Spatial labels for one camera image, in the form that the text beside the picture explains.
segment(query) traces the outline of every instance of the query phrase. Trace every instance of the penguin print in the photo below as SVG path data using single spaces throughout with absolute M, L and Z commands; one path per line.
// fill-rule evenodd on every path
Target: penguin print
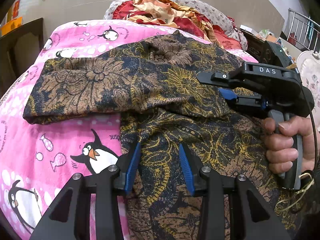
M 98 35 L 98 37 L 104 37 L 108 41 L 115 41 L 119 37 L 119 34 L 109 26 L 109 29 L 104 31 L 102 35 Z
M 59 58 L 63 57 L 72 57 L 72 55 L 77 51 L 77 49 L 64 49 L 56 53 L 56 56 Z
M 31 234 L 41 219 L 41 211 L 38 205 L 39 196 L 36 190 L 31 191 L 17 187 L 20 180 L 16 180 L 8 193 L 10 206 L 17 215 L 23 227 Z
M 53 44 L 53 41 L 51 38 L 49 38 L 47 40 L 47 42 L 45 43 L 44 47 L 43 47 L 43 50 L 49 50 L 51 47 L 52 47 L 52 44 Z
M 70 156 L 70 158 L 78 163 L 84 163 L 91 174 L 97 174 L 108 166 L 116 164 L 118 156 L 108 147 L 102 145 L 95 130 L 91 130 L 94 134 L 94 142 L 87 143 L 83 147 L 81 155 Z
M 81 21 L 81 22 L 75 22 L 73 23 L 76 26 L 82 26 L 82 27 L 86 27 L 88 25 L 88 22 L 86 21 Z

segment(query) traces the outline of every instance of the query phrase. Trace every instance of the box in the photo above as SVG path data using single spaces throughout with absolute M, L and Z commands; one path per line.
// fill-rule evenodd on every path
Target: box
M 245 31 L 247 31 L 247 32 L 249 32 L 249 33 L 252 33 L 254 36 L 257 36 L 257 35 L 258 35 L 258 33 L 257 33 L 254 29 L 249 28 L 249 27 L 247 27 L 247 26 L 245 26 L 245 25 L 241 25 L 241 26 L 240 26 L 240 29 L 243 29 L 243 30 L 245 30 Z
M 273 37 L 271 35 L 267 35 L 266 41 L 271 41 L 271 42 L 276 43 L 278 41 L 278 38 L 275 38 L 275 37 Z

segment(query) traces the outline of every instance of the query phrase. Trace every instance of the floral fabric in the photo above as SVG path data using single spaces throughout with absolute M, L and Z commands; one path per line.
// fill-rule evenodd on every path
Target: floral fabric
M 304 51 L 297 58 L 297 66 L 302 84 L 312 92 L 315 102 L 312 115 L 317 129 L 320 131 L 320 60 L 312 56 L 312 51 Z
M 202 199 L 186 190 L 178 154 L 182 141 L 220 174 L 245 174 L 270 205 L 287 197 L 267 168 L 259 122 L 231 111 L 216 87 L 197 81 L 199 71 L 227 73 L 242 62 L 178 31 L 96 58 L 50 59 L 24 118 L 48 123 L 121 112 L 122 153 L 132 142 L 141 143 L 139 175 L 126 204 L 130 238 L 195 239 Z M 227 239 L 228 213 L 226 205 Z M 299 218 L 290 212 L 280 216 L 292 235 Z
M 23 110 L 36 81 L 48 59 L 97 57 L 115 47 L 141 41 L 156 35 L 172 34 L 177 29 L 165 26 L 140 25 L 124 20 L 91 20 L 69 22 L 58 26 L 35 63 L 16 80 L 0 100 L 0 154 L 14 152 L 14 158 L 0 161 L 0 209 L 21 240 L 29 240 L 32 228 L 38 223 L 54 197 L 74 173 L 93 174 L 92 169 L 77 159 L 83 147 L 99 138 L 104 147 L 121 155 L 120 113 L 91 114 L 48 125 L 29 124 L 22 118 Z M 209 43 L 190 33 L 182 35 Z M 105 159 L 94 172 L 113 163 Z M 13 208 L 10 190 L 16 185 L 36 194 L 19 204 L 26 212 Z M 122 197 L 118 198 L 119 215 L 124 240 L 129 240 L 128 220 Z M 91 198 L 90 239 L 96 239 L 95 197 Z
M 125 1 L 128 1 L 128 0 L 113 1 L 110 7 L 106 10 L 104 19 L 112 19 L 113 12 L 115 11 L 115 9 Z M 228 17 L 225 16 L 222 12 L 220 12 L 216 8 L 214 8 L 213 6 L 211 6 L 210 4 L 207 4 L 200 0 L 171 0 L 171 1 L 174 1 L 179 5 L 192 7 L 196 9 L 198 12 L 204 14 L 213 25 L 219 25 L 223 29 L 225 35 L 239 41 L 244 51 L 247 50 L 248 42 L 245 36 L 243 35 L 243 33 L 237 33 L 234 30 L 233 24 L 228 19 Z
M 241 49 L 239 41 L 226 36 L 218 25 L 213 25 L 214 34 L 224 49 Z
M 117 7 L 113 19 L 179 28 L 223 48 L 207 17 L 191 7 L 180 6 L 170 0 L 129 0 Z

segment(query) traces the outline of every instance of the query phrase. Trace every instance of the brown and navy cloth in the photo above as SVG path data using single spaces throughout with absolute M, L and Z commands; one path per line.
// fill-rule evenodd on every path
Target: brown and navy cloth
M 271 206 L 287 198 L 268 169 L 260 121 L 230 110 L 217 87 L 196 78 L 200 71 L 228 73 L 242 62 L 216 44 L 199 43 L 178 31 L 96 58 L 50 59 L 23 117 L 47 124 L 121 112 L 123 154 L 130 143 L 141 143 L 139 175 L 126 206 L 131 239 L 196 239 L 202 198 L 186 190 L 181 142 L 220 174 L 245 174 Z M 278 215 L 293 236 L 300 213 Z M 228 205 L 225 221 L 229 239 Z

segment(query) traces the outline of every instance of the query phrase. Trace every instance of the blue gripper pad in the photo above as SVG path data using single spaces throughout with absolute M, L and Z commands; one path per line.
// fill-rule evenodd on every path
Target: blue gripper pad
M 238 96 L 230 89 L 218 88 L 224 99 L 231 100 L 236 99 Z
M 128 194 L 132 190 L 134 179 L 135 179 L 136 173 L 137 173 L 137 168 L 138 168 L 139 161 L 140 161 L 140 156 L 141 156 L 141 145 L 138 142 L 137 146 L 134 150 L 134 153 L 132 155 L 132 159 L 129 164 L 128 171 L 125 174 L 124 191 L 126 194 Z
M 191 196 L 194 196 L 195 185 L 193 181 L 193 174 L 182 144 L 179 145 L 179 159 L 187 189 L 190 192 Z

